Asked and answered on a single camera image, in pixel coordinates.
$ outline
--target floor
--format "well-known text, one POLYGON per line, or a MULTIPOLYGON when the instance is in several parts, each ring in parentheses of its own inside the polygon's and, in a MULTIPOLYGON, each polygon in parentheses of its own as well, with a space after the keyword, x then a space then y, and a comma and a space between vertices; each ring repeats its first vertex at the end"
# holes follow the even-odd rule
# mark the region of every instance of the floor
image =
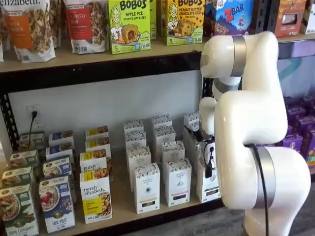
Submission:
MULTIPOLYGON (((238 236, 244 214, 221 208, 125 236, 238 236)), ((297 215, 290 236, 315 236, 315 183, 297 215)))

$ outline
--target white wall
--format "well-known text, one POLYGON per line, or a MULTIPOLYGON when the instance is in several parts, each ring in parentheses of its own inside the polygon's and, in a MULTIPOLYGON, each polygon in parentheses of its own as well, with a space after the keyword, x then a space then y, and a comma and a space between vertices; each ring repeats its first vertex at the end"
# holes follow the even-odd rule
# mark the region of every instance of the white wall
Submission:
POLYGON ((170 114, 175 131, 181 136, 183 114, 198 110, 199 73, 190 71, 17 92, 9 97, 20 134, 29 132, 31 120, 26 106, 39 104, 45 131, 74 129, 79 151, 84 150, 84 129, 105 124, 109 126, 112 147, 117 148, 124 145, 123 121, 128 119, 170 114))

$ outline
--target purely elizabeth granola bag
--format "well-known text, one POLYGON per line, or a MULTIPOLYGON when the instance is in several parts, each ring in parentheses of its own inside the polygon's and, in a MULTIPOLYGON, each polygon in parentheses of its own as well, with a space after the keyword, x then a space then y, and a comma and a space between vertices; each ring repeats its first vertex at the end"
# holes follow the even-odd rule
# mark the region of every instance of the purely elizabeth granola bag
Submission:
POLYGON ((108 49, 106 0, 64 0, 72 52, 100 53, 108 49))
POLYGON ((0 0, 16 55, 22 62, 55 57, 49 24, 49 0, 0 0))

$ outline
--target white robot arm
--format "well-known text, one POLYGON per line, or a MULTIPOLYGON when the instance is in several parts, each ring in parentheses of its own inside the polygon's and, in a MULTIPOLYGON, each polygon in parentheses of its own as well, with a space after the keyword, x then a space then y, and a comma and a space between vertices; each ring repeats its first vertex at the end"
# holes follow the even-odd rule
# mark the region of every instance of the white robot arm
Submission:
MULTIPOLYGON (((265 235, 265 211, 257 161, 245 145, 276 143, 287 131, 277 60, 278 41, 270 32, 215 36, 201 56, 202 75, 220 78, 219 83, 232 90, 223 94, 222 89, 213 90, 217 104, 210 98, 201 100, 201 123, 206 133, 215 134, 222 200, 228 208, 245 210, 245 235, 250 236, 265 235), (242 90, 237 91, 233 83, 240 76, 242 90)), ((260 147, 258 153, 266 182, 269 235, 288 236, 310 190, 308 166, 293 149, 260 147)))

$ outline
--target power outlet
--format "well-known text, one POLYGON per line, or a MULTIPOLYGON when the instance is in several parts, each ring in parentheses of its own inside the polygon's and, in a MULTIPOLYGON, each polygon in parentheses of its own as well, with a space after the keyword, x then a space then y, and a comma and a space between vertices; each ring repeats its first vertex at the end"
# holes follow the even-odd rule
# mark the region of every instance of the power outlet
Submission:
POLYGON ((29 105, 26 107, 26 111, 28 114, 28 117, 30 119, 30 123, 32 121, 32 112, 37 112, 37 116, 34 119, 33 125, 32 125, 32 130, 38 129, 42 127, 42 117, 40 113, 40 107, 38 104, 36 105, 29 105))

